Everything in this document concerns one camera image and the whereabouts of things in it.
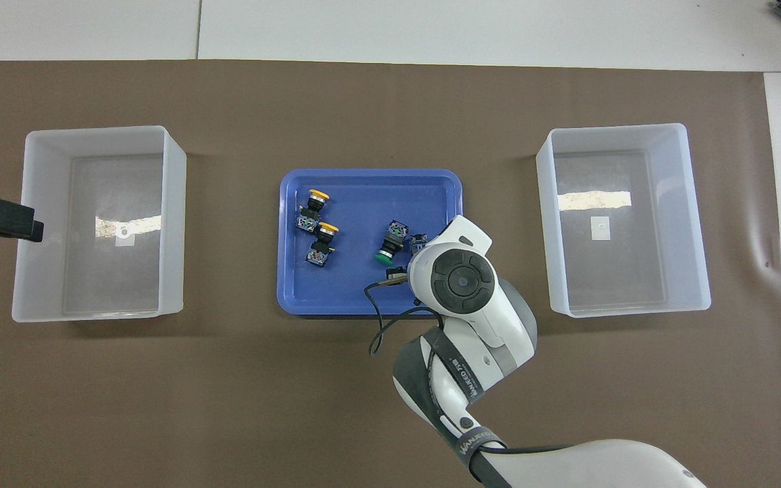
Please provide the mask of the translucent white plastic box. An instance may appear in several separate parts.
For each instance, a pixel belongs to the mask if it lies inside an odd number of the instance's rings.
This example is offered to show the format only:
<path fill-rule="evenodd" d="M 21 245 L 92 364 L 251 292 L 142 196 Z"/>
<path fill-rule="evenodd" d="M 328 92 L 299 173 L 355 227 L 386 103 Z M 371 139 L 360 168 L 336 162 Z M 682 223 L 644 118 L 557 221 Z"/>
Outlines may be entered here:
<path fill-rule="evenodd" d="M 28 133 L 21 202 L 44 233 L 18 244 L 13 320 L 182 311 L 186 177 L 186 152 L 161 125 Z M 133 247 L 115 247 L 122 223 Z"/>
<path fill-rule="evenodd" d="M 680 123 L 552 129 L 536 154 L 551 308 L 572 318 L 712 306 Z M 610 241 L 590 218 L 609 216 Z"/>

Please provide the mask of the brown paper mat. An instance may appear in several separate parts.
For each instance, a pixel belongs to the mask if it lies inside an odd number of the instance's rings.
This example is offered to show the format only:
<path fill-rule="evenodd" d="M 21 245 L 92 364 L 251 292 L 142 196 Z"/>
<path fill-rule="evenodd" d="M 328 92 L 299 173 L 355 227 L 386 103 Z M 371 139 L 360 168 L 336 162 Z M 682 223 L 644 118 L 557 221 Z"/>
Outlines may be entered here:
<path fill-rule="evenodd" d="M 700 312 L 552 311 L 534 155 L 555 127 L 682 123 L 712 294 Z M 708 488 L 781 488 L 781 249 L 760 73 L 233 60 L 0 62 L 0 198 L 31 131 L 161 125 L 187 153 L 184 308 L 12 319 L 0 239 L 0 487 L 477 488 L 393 385 L 430 325 L 276 298 L 282 177 L 449 169 L 538 319 L 473 405 L 513 447 L 634 439 Z"/>

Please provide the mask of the blue plastic tray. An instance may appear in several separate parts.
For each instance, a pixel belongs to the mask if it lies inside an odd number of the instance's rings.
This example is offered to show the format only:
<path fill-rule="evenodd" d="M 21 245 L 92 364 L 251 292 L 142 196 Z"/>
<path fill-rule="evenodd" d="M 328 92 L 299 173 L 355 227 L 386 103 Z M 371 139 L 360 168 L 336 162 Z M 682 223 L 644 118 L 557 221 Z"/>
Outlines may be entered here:
<path fill-rule="evenodd" d="M 320 216 L 339 228 L 325 266 L 307 262 L 316 238 L 296 226 L 311 190 L 329 195 Z M 306 316 L 369 316 L 363 290 L 384 280 L 375 259 L 388 223 L 433 238 L 464 213 L 464 187 L 447 169 L 295 169 L 279 189 L 277 299 L 286 312 Z"/>

